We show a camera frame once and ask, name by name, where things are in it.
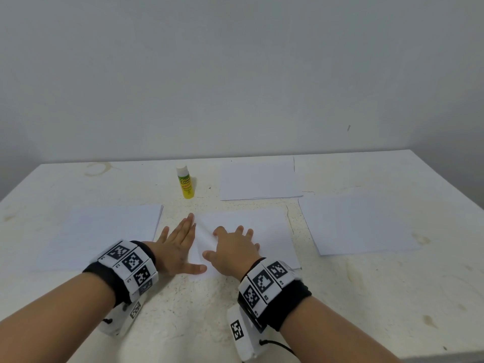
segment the glue stick cap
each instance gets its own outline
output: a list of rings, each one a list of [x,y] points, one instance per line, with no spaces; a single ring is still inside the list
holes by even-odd
[[[178,177],[186,177],[188,176],[188,167],[181,163],[177,164],[177,175]]]

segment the black cable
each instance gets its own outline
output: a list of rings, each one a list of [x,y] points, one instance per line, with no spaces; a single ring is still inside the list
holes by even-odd
[[[296,354],[294,354],[294,352],[292,351],[291,348],[289,347],[286,347],[284,344],[281,344],[280,342],[278,341],[274,341],[274,340],[259,340],[259,344],[261,345],[266,345],[266,344],[275,344],[275,345],[278,345],[282,348],[284,348],[285,350],[287,350],[288,352],[292,353],[294,356],[296,356]]]

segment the glue stick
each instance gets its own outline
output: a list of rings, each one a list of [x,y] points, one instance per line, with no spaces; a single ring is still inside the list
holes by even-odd
[[[177,165],[177,175],[180,181],[181,191],[183,192],[184,198],[192,198],[195,195],[192,187],[192,179],[190,178],[190,173],[188,173],[187,166],[182,167]]]

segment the wall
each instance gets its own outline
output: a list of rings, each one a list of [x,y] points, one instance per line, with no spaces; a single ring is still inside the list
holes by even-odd
[[[484,204],[484,0],[0,0],[0,197],[45,162],[411,148]]]

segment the stack of paper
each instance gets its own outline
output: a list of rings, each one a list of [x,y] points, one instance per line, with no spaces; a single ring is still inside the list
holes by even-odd
[[[215,277],[220,273],[202,257],[205,250],[216,250],[217,238],[212,234],[216,227],[223,226],[228,233],[235,232],[239,225],[244,226],[244,234],[249,228],[254,230],[252,242],[260,244],[261,256],[286,262],[291,268],[300,268],[296,251],[287,225],[286,211],[280,207],[257,210],[226,211],[222,213],[195,214],[197,230],[195,241],[188,260],[194,264],[207,265],[207,271],[193,275],[192,280]]]
[[[377,196],[305,196],[299,206],[321,256],[420,248]]]
[[[228,162],[220,169],[220,199],[244,200],[302,196],[294,161]]]
[[[72,209],[64,230],[39,257],[34,270],[82,270],[120,239],[153,240],[162,205]]]

